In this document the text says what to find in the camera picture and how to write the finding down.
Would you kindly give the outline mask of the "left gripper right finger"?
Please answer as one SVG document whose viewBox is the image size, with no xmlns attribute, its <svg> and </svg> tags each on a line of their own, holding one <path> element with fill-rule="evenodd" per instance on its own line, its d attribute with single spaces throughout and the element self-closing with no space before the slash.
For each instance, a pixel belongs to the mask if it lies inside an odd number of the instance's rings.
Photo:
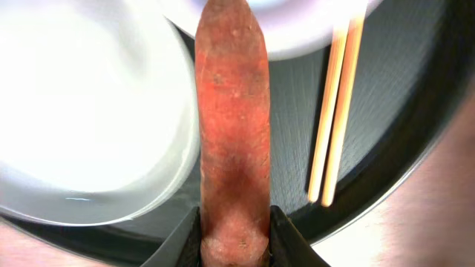
<svg viewBox="0 0 475 267">
<path fill-rule="evenodd" d="M 271 267 L 330 267 L 278 206 L 272 205 L 270 211 Z"/>
</svg>

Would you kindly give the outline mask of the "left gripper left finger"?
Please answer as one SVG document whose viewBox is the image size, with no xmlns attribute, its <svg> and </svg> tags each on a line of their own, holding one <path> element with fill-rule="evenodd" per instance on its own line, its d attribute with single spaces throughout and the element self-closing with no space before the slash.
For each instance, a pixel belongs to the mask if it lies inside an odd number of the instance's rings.
<svg viewBox="0 0 475 267">
<path fill-rule="evenodd" d="M 140 267 L 199 267 L 200 243 L 200 208 L 193 207 Z"/>
</svg>

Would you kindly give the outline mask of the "white plate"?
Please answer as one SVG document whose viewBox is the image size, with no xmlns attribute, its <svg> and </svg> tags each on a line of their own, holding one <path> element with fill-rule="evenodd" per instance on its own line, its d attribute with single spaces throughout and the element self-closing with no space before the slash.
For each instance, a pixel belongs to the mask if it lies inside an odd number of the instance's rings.
<svg viewBox="0 0 475 267">
<path fill-rule="evenodd" d="M 1 212 L 132 220 L 198 154 L 194 67 L 157 1 L 1 3 Z"/>
</svg>

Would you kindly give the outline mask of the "orange carrot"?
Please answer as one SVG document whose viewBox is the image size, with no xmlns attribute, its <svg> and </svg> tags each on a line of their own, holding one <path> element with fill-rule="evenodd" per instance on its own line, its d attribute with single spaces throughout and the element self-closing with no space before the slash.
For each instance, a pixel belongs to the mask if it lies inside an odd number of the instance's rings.
<svg viewBox="0 0 475 267">
<path fill-rule="evenodd" d="M 205 266 L 266 266 L 270 232 L 269 62 L 245 0 L 208 0 L 195 38 L 200 253 Z"/>
</svg>

